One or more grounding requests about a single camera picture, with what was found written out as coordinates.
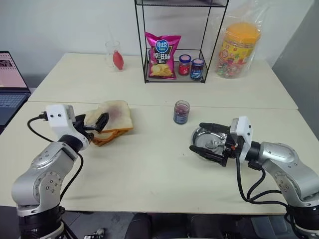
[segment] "cable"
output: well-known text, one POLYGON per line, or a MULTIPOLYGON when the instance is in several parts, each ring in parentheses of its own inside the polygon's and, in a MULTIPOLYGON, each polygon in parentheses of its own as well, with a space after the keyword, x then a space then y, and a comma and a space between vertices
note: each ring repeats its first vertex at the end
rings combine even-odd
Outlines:
POLYGON ((29 119, 28 123, 26 124, 26 125, 28 126, 29 130, 31 130, 34 134, 38 135, 40 138, 43 138, 44 140, 49 141, 49 142, 53 142, 51 139, 48 139, 48 138, 46 138, 46 137, 40 135, 38 132, 36 132, 36 131, 31 127, 31 125, 30 125, 31 122, 32 122, 32 121, 35 121, 35 120, 38 120, 38 119, 46 119, 46 118, 45 118, 44 114, 42 114, 42 115, 39 115, 39 116, 34 117, 34 118, 32 118, 32 119, 29 119))
POLYGON ((266 195, 266 194, 269 194, 269 193, 282 193, 281 191, 279 190, 268 190, 268 191, 265 191, 265 192, 262 192, 260 194, 257 194, 256 196, 254 196, 253 198, 250 198, 250 195, 252 194, 252 192, 264 181, 264 179, 266 178, 266 171, 261 168, 261 171, 262 171, 262 176, 261 178, 253 185, 251 186, 251 188, 248 190, 248 193, 247 193, 247 199, 248 200, 251 200, 251 201, 255 201, 256 199, 266 195))
POLYGON ((265 179, 264 175, 265 175, 265 170, 262 169, 262 177, 250 188, 250 190, 248 191, 247 193, 247 198, 245 197, 244 195, 244 192, 243 192, 243 187, 242 187, 242 184, 241 184, 241 174, 240 174, 240 161, 239 161, 239 157, 236 157, 236 169, 237 169, 237 184, 238 184, 238 189, 239 189, 239 193, 240 193, 240 196, 242 197, 242 199, 245 201, 245 202, 248 202, 248 203, 251 203, 251 204, 278 204, 278 205, 282 205, 286 208, 286 211, 287 213, 285 214, 284 218, 285 220, 291 225, 292 229, 293 229, 293 232, 294 234, 300 238, 300 239, 308 239, 308 236, 306 235, 303 235, 302 233, 300 233, 297 228, 296 228, 296 225, 295 225, 295 220, 294 220, 294 217, 289 214, 289 206, 285 203, 282 203, 282 202, 279 202, 279 201, 261 201, 261 202, 256 202, 254 200, 260 198, 261 196, 264 196, 268 193, 281 193, 279 190, 268 190, 268 191, 265 191, 263 193, 260 193, 258 195, 256 195, 255 197, 253 198, 249 198, 250 197, 250 194, 252 193, 252 191, 258 186, 261 184, 261 182, 265 179))
MULTIPOLYGON (((32 121, 35 121, 35 120, 38 120, 38 119, 47 119, 46 117, 46 113, 42 114, 42 115, 39 115, 37 117, 34 117, 32 119, 30 119, 27 123, 27 126, 28 128, 34 133, 36 134, 37 136, 39 136, 40 138, 43 138, 45 139, 46 141, 49 141, 49 142, 53 142, 51 139, 48 139, 47 137, 44 137, 42 135, 40 135, 38 132, 36 132, 32 127, 31 127, 31 122, 32 121)), ((78 168, 78 170, 76 171, 76 173, 74 174, 74 176, 71 178, 71 180, 68 182, 68 184, 65 186, 65 188, 63 189, 62 193, 61 193, 61 196, 60 196, 60 201, 62 200, 64 194, 66 193, 66 191, 68 190, 68 188, 70 187, 70 185, 73 183, 73 181, 76 179, 76 177, 79 175, 82 167, 83 167, 83 163, 84 163, 84 160, 83 160, 83 157, 81 154, 77 153, 77 155, 80 157, 81 159, 81 164, 80 164, 80 167, 78 168)))
POLYGON ((237 169, 237 184, 238 184, 239 193, 240 193, 240 196, 242 197, 242 199, 245 202, 248 202, 248 203, 251 203, 251 204, 278 204, 278 205, 284 206, 285 208, 288 207, 287 204, 279 202, 279 201, 261 201, 261 202, 256 202, 256 201, 253 201, 252 199, 247 199, 245 197, 245 194, 243 192, 243 187, 242 187, 242 184, 241 184, 239 157, 236 157, 236 169, 237 169))
POLYGON ((73 183, 73 181, 76 179, 76 177, 78 176, 78 174, 80 173, 82 167, 83 167, 83 163, 84 163, 84 160, 83 160, 83 157, 81 154, 77 153, 78 156, 80 157, 81 159, 81 164, 80 164, 80 167, 78 168, 78 170, 76 171, 76 173, 74 174, 74 176, 72 177, 72 179, 68 182, 68 184, 65 186, 65 188, 63 189, 62 193, 61 193, 61 196, 60 196, 60 201, 62 200, 64 194, 66 193, 66 191, 68 190, 68 188, 70 187, 70 185, 73 183))
POLYGON ((251 188, 248 190, 248 193, 247 193, 247 199, 250 199, 250 195, 251 193, 264 181, 264 179, 266 178, 266 171, 261 168, 261 172, 262 172, 262 175, 261 175, 261 178, 253 185, 251 186, 251 188))

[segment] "glass jar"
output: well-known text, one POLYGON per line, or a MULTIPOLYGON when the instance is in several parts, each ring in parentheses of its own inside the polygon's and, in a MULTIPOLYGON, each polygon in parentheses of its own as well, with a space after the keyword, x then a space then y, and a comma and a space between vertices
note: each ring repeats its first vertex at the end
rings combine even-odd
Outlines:
POLYGON ((177 101, 174 106, 173 119, 177 124, 184 124, 188 120, 189 103, 187 101, 177 101))
POLYGON ((179 57, 178 73, 180 75, 187 76, 189 74, 190 61, 191 61, 190 55, 184 54, 179 57))
POLYGON ((204 61, 202 59, 194 59, 191 65, 190 77, 195 81, 200 81, 203 75, 204 61))

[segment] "plastic bag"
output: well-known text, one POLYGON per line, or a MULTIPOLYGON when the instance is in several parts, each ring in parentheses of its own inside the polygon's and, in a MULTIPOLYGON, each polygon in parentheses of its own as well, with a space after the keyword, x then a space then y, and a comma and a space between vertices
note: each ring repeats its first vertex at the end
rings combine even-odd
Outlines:
POLYGON ((148 32, 145 32, 145 36, 151 46, 149 77, 176 79, 174 52, 181 36, 154 36, 148 32))
MULTIPOLYGON (((263 21, 272 1, 248 0, 227 12, 213 56, 217 74, 224 78, 238 78, 247 73, 255 49, 262 37, 263 21)), ((213 32, 218 32, 222 16, 213 17, 213 32)))

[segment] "laptop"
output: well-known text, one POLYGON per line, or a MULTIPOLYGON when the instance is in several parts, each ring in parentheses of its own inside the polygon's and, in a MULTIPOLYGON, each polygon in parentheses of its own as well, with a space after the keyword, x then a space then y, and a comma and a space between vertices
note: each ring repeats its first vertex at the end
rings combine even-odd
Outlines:
POLYGON ((0 51, 0 126, 6 126, 30 96, 8 51, 0 51))

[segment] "pink snack bag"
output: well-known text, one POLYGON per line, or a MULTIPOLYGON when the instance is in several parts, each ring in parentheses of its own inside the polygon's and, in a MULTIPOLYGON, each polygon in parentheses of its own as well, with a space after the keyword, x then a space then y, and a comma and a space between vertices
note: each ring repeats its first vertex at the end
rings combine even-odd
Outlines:
POLYGON ((151 46, 149 77, 176 79, 174 52, 181 36, 154 36, 145 32, 145 37, 151 46))

